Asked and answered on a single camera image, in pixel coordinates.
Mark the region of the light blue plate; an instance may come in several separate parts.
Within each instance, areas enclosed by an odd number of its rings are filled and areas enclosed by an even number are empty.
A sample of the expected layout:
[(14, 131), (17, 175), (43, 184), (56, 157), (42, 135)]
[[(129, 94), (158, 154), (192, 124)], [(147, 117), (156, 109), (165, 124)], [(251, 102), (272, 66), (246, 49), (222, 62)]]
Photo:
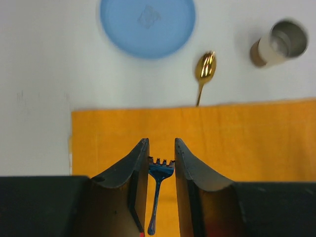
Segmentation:
[(192, 35), (192, 0), (102, 0), (102, 29), (109, 40), (137, 58), (160, 59), (182, 48)]

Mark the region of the small metal cup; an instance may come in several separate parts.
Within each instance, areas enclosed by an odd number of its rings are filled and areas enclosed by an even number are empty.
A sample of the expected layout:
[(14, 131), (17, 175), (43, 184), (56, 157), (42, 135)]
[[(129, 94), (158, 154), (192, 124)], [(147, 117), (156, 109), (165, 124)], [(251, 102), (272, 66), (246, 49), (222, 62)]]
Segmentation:
[(250, 48), (254, 66), (268, 68), (303, 55), (309, 45), (306, 27), (293, 18), (277, 21)]

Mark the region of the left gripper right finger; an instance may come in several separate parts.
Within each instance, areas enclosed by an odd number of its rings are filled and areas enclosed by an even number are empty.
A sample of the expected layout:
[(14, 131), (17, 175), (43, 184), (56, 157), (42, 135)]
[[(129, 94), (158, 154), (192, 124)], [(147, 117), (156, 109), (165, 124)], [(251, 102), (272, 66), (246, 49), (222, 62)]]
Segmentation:
[(175, 177), (183, 237), (313, 237), (315, 182), (235, 182), (175, 139)]

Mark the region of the blue fork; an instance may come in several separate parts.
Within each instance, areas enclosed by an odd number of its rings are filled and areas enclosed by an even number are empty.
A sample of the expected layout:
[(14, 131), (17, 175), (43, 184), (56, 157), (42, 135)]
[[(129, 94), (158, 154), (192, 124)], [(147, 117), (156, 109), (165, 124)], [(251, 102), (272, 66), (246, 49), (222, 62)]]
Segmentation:
[(171, 160), (167, 163), (167, 160), (163, 160), (162, 163), (160, 162), (160, 158), (157, 158), (156, 162), (154, 162), (152, 157), (149, 157), (149, 171), (148, 174), (151, 175), (155, 182), (155, 194), (154, 194), (154, 202), (153, 202), (153, 210), (151, 214), (151, 219), (148, 226), (148, 235), (153, 236), (156, 233), (156, 215), (157, 215), (157, 208), (158, 208), (158, 198), (160, 187), (163, 180), (171, 177), (174, 173), (175, 169), (175, 161)]

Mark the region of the gold metal spoon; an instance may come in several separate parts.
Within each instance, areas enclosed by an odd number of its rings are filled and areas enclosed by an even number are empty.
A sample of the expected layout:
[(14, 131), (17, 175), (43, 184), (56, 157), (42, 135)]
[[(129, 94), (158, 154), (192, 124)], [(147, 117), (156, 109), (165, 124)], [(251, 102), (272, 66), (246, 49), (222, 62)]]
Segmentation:
[(200, 104), (202, 89), (205, 84), (209, 83), (214, 77), (217, 66), (216, 54), (214, 51), (209, 51), (203, 54), (197, 62), (195, 68), (195, 78), (198, 82), (198, 95), (196, 106)]

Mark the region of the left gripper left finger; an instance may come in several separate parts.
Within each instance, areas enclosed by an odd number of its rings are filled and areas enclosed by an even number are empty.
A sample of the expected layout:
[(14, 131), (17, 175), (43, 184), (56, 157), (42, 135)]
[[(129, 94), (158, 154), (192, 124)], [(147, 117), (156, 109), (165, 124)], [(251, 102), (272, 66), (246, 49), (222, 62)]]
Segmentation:
[(142, 237), (148, 187), (149, 140), (87, 176), (3, 176), (3, 237)]

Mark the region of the orange cartoon mouse towel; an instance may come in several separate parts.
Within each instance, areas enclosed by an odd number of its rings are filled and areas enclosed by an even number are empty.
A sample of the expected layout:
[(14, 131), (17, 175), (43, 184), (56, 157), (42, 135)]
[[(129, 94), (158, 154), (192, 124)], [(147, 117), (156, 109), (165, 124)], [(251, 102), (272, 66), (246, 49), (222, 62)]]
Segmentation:
[[(179, 138), (197, 158), (235, 182), (316, 183), (315, 100), (81, 110), (72, 113), (72, 130), (75, 175), (98, 175), (142, 139), (149, 140), (154, 161), (175, 161)], [(155, 182), (148, 177), (145, 225), (154, 189)], [(181, 237), (175, 171), (162, 183), (156, 228), (157, 237)]]

